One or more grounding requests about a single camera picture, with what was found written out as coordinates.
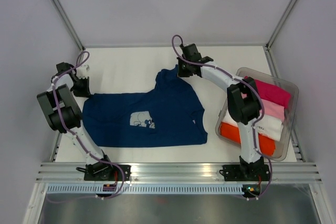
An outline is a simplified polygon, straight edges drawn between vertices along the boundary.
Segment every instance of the red folded cloth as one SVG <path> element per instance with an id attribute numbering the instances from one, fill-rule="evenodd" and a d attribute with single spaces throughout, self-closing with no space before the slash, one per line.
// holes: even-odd
<path id="1" fill-rule="evenodd" d="M 220 134 L 238 144 L 240 144 L 240 135 L 238 127 L 234 127 L 228 123 L 221 123 Z M 269 137 L 258 134 L 259 147 L 262 153 L 272 156 L 275 151 L 275 142 Z"/>
<path id="2" fill-rule="evenodd" d="M 268 84 L 263 81 L 255 79 L 255 82 L 259 95 L 262 99 L 281 105 L 285 107 L 285 109 L 288 108 L 290 93 L 278 86 Z"/>

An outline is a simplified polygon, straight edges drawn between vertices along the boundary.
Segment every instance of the small white logo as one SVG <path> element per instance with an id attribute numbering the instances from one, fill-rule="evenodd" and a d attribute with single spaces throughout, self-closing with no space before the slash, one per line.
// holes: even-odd
<path id="1" fill-rule="evenodd" d="M 149 111 L 133 112 L 130 118 L 130 125 L 155 129 L 155 123 Z"/>

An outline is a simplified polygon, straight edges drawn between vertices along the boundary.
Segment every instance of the white folded cloth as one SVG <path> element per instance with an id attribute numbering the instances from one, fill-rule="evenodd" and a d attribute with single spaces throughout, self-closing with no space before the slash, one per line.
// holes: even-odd
<path id="1" fill-rule="evenodd" d="M 238 124 L 232 119 L 228 111 L 226 111 L 222 122 L 238 127 Z M 269 137 L 274 141 L 280 141 L 281 132 L 284 128 L 280 119 L 271 115 L 264 115 L 261 121 L 257 122 L 256 126 L 259 134 Z"/>

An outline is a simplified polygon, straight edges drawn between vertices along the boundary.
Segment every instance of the gray floor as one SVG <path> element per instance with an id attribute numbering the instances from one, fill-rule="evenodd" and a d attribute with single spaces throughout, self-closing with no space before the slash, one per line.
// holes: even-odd
<path id="1" fill-rule="evenodd" d="M 83 195 L 54 194 L 52 200 Z M 259 201 L 229 195 L 122 195 L 114 199 L 45 202 L 40 223 L 320 223 L 308 187 L 271 186 Z"/>

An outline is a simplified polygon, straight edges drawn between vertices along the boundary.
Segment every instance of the white table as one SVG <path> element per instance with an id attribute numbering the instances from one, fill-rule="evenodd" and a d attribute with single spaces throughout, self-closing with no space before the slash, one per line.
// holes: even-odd
<path id="1" fill-rule="evenodd" d="M 171 47 L 154 48 L 92 48 L 91 93 L 148 92 L 155 86 L 156 74 L 163 68 L 172 69 L 177 64 Z M 210 56 L 225 70 L 236 73 L 240 67 L 252 68 L 270 74 L 262 46 L 198 47 L 202 56 Z M 112 162 L 161 163 L 161 162 L 238 162 L 240 148 L 218 138 L 215 126 L 218 114 L 226 100 L 226 93 L 211 82 L 194 76 L 185 78 L 192 85 L 205 113 L 203 124 L 208 133 L 203 145 L 158 147 L 158 148 L 111 148 L 103 151 Z M 85 99 L 77 98 L 82 108 Z M 57 162 L 84 162 L 71 140 L 62 136 Z M 296 162 L 290 144 L 284 162 Z"/>

